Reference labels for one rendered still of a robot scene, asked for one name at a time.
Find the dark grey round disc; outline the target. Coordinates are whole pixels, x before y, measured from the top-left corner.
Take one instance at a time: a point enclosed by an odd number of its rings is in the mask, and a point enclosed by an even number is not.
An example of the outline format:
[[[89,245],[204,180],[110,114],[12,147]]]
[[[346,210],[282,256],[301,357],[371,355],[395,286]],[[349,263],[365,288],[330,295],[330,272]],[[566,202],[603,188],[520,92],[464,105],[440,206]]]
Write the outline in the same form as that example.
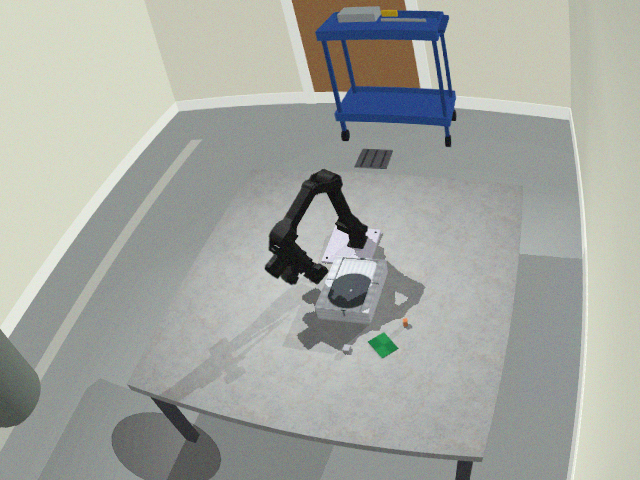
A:
[[[328,298],[341,308],[360,306],[364,303],[370,282],[371,279],[362,274],[343,275],[334,280]]]

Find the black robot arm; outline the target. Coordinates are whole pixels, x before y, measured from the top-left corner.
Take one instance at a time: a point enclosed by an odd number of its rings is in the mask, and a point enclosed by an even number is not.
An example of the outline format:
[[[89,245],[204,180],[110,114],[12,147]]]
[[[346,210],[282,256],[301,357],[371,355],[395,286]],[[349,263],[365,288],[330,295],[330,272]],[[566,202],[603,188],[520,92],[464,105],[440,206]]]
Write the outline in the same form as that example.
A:
[[[268,251],[274,255],[266,264],[265,270],[275,279],[280,277],[285,283],[292,286],[297,283],[299,273],[303,273],[288,260],[294,261],[301,255],[301,248],[295,242],[298,238],[297,226],[314,196],[319,193],[326,192],[328,194],[339,217],[335,223],[337,229],[349,236],[347,247],[364,249],[368,239],[366,236],[368,226],[361,223],[352,214],[341,190],[342,186],[341,176],[326,169],[312,174],[308,180],[302,183],[301,189],[285,217],[274,225],[268,236]]]

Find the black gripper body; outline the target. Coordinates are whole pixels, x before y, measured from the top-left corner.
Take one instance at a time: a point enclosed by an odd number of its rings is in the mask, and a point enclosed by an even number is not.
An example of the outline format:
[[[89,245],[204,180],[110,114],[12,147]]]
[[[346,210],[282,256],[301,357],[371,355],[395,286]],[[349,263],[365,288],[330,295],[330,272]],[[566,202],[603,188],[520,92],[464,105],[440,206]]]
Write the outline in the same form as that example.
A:
[[[320,263],[316,264],[312,262],[313,259],[306,254],[306,251],[301,249],[301,255],[296,260],[288,260],[288,262],[308,273],[308,279],[317,285],[326,276],[328,269]]]

